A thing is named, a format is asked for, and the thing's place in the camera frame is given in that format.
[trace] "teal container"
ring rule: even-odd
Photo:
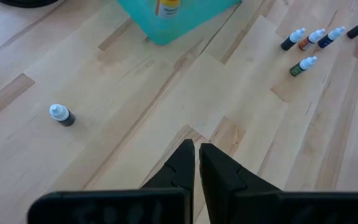
[[[171,19],[155,15],[157,0],[118,0],[147,36],[159,45],[175,40],[241,0],[181,0]]]

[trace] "wooden floor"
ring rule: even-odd
[[[52,190],[139,188],[186,138],[284,190],[358,191],[358,37],[279,47],[356,24],[358,0],[245,0],[162,47],[116,0],[0,4],[0,223],[25,223]],[[55,122],[53,103],[76,123]]]

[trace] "black plastic piece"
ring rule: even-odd
[[[281,43],[281,48],[283,50],[290,50],[292,46],[294,46],[296,43],[292,42],[290,37],[288,37],[284,42]]]
[[[358,193],[282,192],[212,144],[200,160],[211,224],[358,223]]]
[[[35,8],[42,7],[57,2],[58,0],[0,0],[0,2],[15,6],[15,7],[24,7],[24,8]]]
[[[358,36],[358,26],[355,26],[347,33],[347,37],[353,39]]]
[[[211,224],[231,223],[238,209],[236,192],[280,192],[280,189],[243,168],[213,144],[201,145],[200,174]]]
[[[185,140],[139,190],[56,192],[31,206],[28,223],[193,223],[195,153]],[[200,172],[211,224],[358,223],[358,193],[283,192],[212,144]]]
[[[29,224],[192,224],[195,151],[185,140],[139,190],[55,192],[35,201]]]

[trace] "white dropper tip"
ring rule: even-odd
[[[341,36],[344,32],[345,32],[345,27],[338,27],[334,30],[332,30],[329,34],[328,37],[331,40],[336,40],[339,36]]]
[[[310,34],[310,39],[312,42],[317,42],[319,39],[321,39],[326,32],[326,29],[322,28],[320,30],[314,31],[312,34]]]
[[[296,30],[295,32],[293,32],[291,35],[290,35],[290,40],[292,42],[298,42],[299,40],[302,39],[303,37],[303,34],[305,34],[306,32],[306,29],[305,28],[301,28],[301,29],[298,29]]]
[[[49,113],[51,117],[57,121],[64,121],[68,118],[69,112],[63,105],[54,104],[50,106]]]
[[[312,62],[313,64],[316,62],[316,60],[317,60],[317,57],[316,57],[316,56],[313,56],[313,57],[311,58],[311,62]]]
[[[307,70],[309,69],[310,67],[312,67],[314,65],[314,63],[316,62],[317,60],[317,57],[316,56],[313,56],[313,57],[308,57],[306,59],[303,59],[300,63],[300,67],[303,69],[303,70]]]

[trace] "green bottle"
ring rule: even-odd
[[[316,56],[303,59],[301,62],[299,62],[298,64],[296,64],[294,67],[290,69],[291,75],[294,77],[298,76],[302,72],[311,68],[316,62],[316,60],[317,60]]]

